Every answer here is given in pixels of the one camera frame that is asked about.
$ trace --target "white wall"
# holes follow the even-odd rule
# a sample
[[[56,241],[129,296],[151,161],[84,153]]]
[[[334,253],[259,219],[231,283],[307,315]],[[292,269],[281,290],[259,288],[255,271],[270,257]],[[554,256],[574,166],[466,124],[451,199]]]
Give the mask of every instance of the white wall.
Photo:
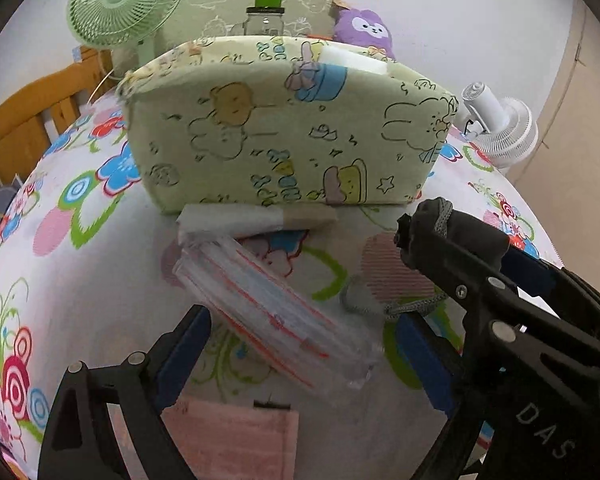
[[[26,0],[0,34],[0,103],[72,62],[67,0]],[[401,62],[459,94],[474,80],[540,112],[562,59],[573,0],[345,0],[378,12]]]

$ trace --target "green fan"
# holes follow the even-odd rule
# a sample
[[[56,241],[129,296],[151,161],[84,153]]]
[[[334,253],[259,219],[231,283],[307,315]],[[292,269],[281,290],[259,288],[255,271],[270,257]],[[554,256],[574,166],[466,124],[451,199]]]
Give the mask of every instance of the green fan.
[[[97,49],[131,46],[140,65],[155,57],[155,31],[180,0],[69,0],[67,20],[74,36]]]

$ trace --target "wooden chair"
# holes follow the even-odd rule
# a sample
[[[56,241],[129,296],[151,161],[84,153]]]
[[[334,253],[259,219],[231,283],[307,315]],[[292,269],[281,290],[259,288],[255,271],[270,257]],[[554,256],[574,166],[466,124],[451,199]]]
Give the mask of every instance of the wooden chair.
[[[44,110],[50,110],[58,134],[80,116],[75,95],[85,90],[91,95],[105,75],[96,50],[81,47],[80,53],[82,62],[26,85],[0,105],[0,182],[9,184],[16,174],[24,180],[50,146],[40,117]],[[108,72],[110,52],[103,51],[100,56]],[[113,86],[105,81],[94,98]]]

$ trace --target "fan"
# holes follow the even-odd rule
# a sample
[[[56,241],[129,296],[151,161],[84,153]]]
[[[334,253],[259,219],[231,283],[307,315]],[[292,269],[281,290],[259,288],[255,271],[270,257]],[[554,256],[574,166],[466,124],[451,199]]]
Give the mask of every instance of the fan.
[[[521,162],[538,143],[538,126],[531,110],[519,99],[496,99],[491,89],[481,82],[471,83],[462,91],[464,104],[483,131],[472,132],[471,140],[504,170]]]
[[[74,36],[97,49],[132,46],[140,65],[155,57],[154,33],[180,0],[69,0],[67,20]]]

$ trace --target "floral tablecloth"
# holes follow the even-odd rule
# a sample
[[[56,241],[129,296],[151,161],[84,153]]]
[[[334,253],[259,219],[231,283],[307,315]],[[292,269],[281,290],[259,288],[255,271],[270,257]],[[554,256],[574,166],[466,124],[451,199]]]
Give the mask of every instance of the floral tablecloth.
[[[103,96],[53,143],[0,224],[0,448],[30,478],[67,365],[118,364],[147,351],[192,303],[171,273],[175,218],[151,203],[125,133],[116,98]],[[432,283],[403,266],[392,238],[403,212],[444,196],[517,247],[560,265],[536,217],[474,145],[453,129],[437,150],[408,206],[340,208],[339,222],[326,230],[263,235],[245,245],[333,312],[342,310],[338,292],[353,275],[380,302],[432,296]],[[447,300],[428,318],[458,349],[462,313]],[[378,329],[385,359],[348,410],[275,373],[221,324],[186,392],[247,406],[291,404],[300,413],[298,480],[408,478],[445,417],[398,354],[394,329],[388,322]]]

